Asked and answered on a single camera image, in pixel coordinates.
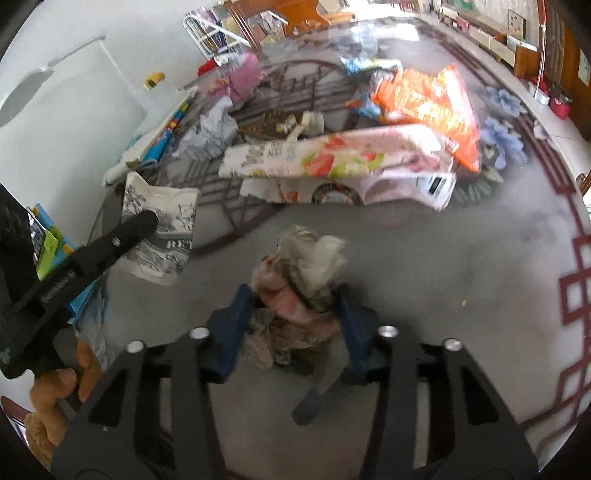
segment red container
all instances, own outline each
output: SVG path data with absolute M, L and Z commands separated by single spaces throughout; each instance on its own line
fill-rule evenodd
M 211 70 L 216 69 L 216 68 L 217 68 L 216 61 L 214 59 L 211 59 L 199 67 L 199 70 L 197 71 L 197 76 L 200 77 L 201 75 L 205 75 L 207 72 L 210 72 Z
M 556 98 L 552 98 L 550 102 L 550 109 L 556 114 L 561 120 L 566 120 L 570 115 L 570 105 Z

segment white wall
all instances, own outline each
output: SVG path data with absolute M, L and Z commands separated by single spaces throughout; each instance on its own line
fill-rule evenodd
M 508 10 L 512 9 L 527 21 L 525 40 L 533 45 L 538 44 L 539 19 L 537 0 L 472 0 L 474 7 L 497 22 L 507 25 Z
M 154 71 L 185 85 L 204 57 L 183 29 L 183 14 L 202 4 L 46 0 L 0 61 L 0 98 L 32 69 L 101 31 L 135 86 Z M 66 235 L 84 243 L 105 196 L 102 175 L 143 116 L 104 54 L 89 47 L 60 64 L 22 114 L 0 129 L 0 183 L 25 205 L 41 202 Z M 0 394 L 29 407 L 31 382 L 31 375 L 16 381 L 0 375 Z

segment white plastic bag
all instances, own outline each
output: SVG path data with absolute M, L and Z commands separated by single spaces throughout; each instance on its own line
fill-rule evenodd
M 228 115 L 231 106 L 230 97 L 220 98 L 207 115 L 201 115 L 199 132 L 195 126 L 184 135 L 173 157 L 186 155 L 199 161 L 221 157 L 238 130 L 238 124 Z

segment blue flower pattern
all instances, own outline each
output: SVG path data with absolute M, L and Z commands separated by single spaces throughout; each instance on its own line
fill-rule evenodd
M 487 144 L 499 152 L 495 160 L 495 168 L 502 170 L 507 166 L 507 157 L 519 164 L 527 163 L 527 155 L 523 151 L 523 142 L 514 131 L 509 131 L 506 125 L 493 117 L 485 120 L 485 128 L 480 130 L 480 137 Z
M 495 106 L 501 107 L 506 113 L 514 118 L 519 117 L 522 113 L 527 113 L 527 109 L 521 105 L 521 101 L 515 95 L 511 95 L 504 88 L 497 90 L 494 87 L 486 87 L 488 93 L 491 94 L 491 103 Z

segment wooden furniture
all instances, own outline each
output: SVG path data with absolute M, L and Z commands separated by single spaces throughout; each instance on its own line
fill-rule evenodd
M 467 35 L 486 51 L 492 53 L 499 61 L 502 60 L 509 64 L 513 68 L 515 77 L 530 79 L 538 75 L 540 56 L 537 50 L 532 50 L 532 46 L 524 47 L 527 44 L 513 39 L 504 25 L 475 10 L 458 7 L 453 9 L 442 7 L 440 16 L 459 24 L 468 23 Z M 507 46 L 508 42 L 513 42 L 515 48 Z
M 31 412 L 28 411 L 26 408 L 21 407 L 17 403 L 13 402 L 8 397 L 0 397 L 0 407 L 4 411 L 4 414 L 12 423 L 12 426 L 17 432 L 17 435 L 22 440 L 23 443 L 26 443 L 25 440 L 25 417 L 29 415 Z
M 577 187 L 579 187 L 583 197 L 587 195 L 587 192 L 591 190 L 591 171 L 586 175 L 582 173 L 577 177 Z
M 560 85 L 572 98 L 570 119 L 585 140 L 591 140 L 591 86 L 579 78 L 581 46 L 572 30 L 564 26 L 564 57 Z
M 418 3 L 418 0 L 401 0 L 400 6 L 403 12 L 421 12 L 421 6 Z
M 355 15 L 352 12 L 334 12 L 322 15 L 330 22 L 330 25 L 334 25 L 341 22 L 352 22 L 355 20 Z
M 295 28 L 308 30 L 307 25 L 310 24 L 330 25 L 330 22 L 316 11 L 318 0 L 237 0 L 226 1 L 223 6 L 233 16 L 253 50 L 259 50 L 261 44 L 253 35 L 246 19 L 266 10 L 274 10 L 287 20 L 286 35 L 293 35 Z

